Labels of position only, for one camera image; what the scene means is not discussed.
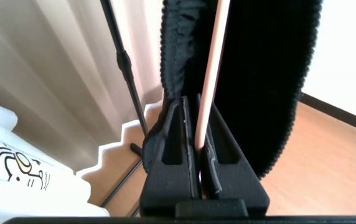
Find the beige curtain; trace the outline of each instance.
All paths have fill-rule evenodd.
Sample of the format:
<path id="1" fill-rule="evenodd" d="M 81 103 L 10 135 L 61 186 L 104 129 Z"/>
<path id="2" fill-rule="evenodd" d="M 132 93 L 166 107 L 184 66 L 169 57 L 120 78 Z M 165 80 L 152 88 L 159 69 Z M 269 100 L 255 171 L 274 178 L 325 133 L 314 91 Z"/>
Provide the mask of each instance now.
<path id="1" fill-rule="evenodd" d="M 161 0 L 112 1 L 142 106 L 161 99 Z M 97 0 L 0 0 L 0 106 L 14 132 L 80 170 L 137 119 Z"/>

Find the wooden stick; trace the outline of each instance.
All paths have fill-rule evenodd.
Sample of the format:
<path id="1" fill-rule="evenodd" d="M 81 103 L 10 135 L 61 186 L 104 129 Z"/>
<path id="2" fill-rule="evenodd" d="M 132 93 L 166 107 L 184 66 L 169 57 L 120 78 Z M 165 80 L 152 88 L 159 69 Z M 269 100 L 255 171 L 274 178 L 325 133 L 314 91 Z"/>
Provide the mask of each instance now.
<path id="1" fill-rule="evenodd" d="M 200 101 L 199 116 L 195 132 L 195 148 L 198 152 L 204 147 L 205 134 L 211 104 L 217 83 L 218 68 L 222 54 L 223 38 L 227 26 L 230 0 L 219 0 L 213 28 L 210 53 L 208 55 L 207 69 L 205 72 L 202 99 Z"/>

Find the white wall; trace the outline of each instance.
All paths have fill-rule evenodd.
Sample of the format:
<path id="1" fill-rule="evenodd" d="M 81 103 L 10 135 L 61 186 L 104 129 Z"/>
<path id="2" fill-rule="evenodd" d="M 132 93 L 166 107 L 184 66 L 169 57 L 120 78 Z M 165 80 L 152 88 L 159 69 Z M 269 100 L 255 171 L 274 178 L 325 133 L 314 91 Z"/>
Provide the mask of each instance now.
<path id="1" fill-rule="evenodd" d="M 303 92 L 356 115 L 356 1 L 325 0 Z"/>

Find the black metal rod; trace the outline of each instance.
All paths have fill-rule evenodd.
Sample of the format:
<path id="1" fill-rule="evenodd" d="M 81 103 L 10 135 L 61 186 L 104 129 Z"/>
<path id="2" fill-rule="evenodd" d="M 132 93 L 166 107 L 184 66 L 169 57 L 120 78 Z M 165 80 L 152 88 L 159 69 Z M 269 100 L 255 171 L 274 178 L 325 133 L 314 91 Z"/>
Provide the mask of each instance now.
<path id="1" fill-rule="evenodd" d="M 111 7 L 110 0 L 100 1 L 103 8 L 103 12 L 105 13 L 106 21 L 108 22 L 111 37 L 113 38 L 113 42 L 116 46 L 118 67 L 120 68 L 121 72 L 123 72 L 124 79 L 126 80 L 128 86 L 129 94 L 131 95 L 131 99 L 134 103 L 136 114 L 138 116 L 139 122 L 141 123 L 143 133 L 144 135 L 146 135 L 148 133 L 148 127 L 146 125 L 146 120 L 143 115 L 141 102 L 139 100 L 138 93 L 135 88 L 133 71 L 131 69 L 131 61 L 127 52 L 124 49 L 123 41 L 121 40 L 113 8 Z"/>
<path id="2" fill-rule="evenodd" d="M 131 177 L 131 175 L 135 172 L 135 170 L 142 164 L 142 160 L 140 160 L 131 170 L 130 172 L 124 177 L 124 179 L 117 185 L 117 187 L 109 194 L 109 197 L 101 204 L 101 207 L 105 207 L 109 201 L 117 194 L 120 188 L 124 185 L 124 183 Z"/>
<path id="3" fill-rule="evenodd" d="M 136 217 L 136 215 L 139 213 L 139 206 L 136 208 L 134 213 L 131 215 L 131 217 Z"/>

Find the wooden floor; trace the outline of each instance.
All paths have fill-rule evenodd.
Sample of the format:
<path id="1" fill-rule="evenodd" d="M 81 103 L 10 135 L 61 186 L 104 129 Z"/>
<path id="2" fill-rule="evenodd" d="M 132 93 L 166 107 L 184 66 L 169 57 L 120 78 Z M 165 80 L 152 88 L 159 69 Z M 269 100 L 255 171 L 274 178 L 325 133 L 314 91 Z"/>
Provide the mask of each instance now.
<path id="1" fill-rule="evenodd" d="M 148 110 L 149 127 L 159 110 Z M 139 126 L 128 128 L 122 145 L 103 153 L 102 167 L 83 176 L 91 183 L 90 203 L 100 205 L 135 165 L 129 144 L 142 140 Z M 141 167 L 106 206 L 111 216 L 135 210 L 145 178 Z M 268 215 L 356 215 L 356 128 L 299 104 L 289 142 L 261 182 L 271 199 Z"/>

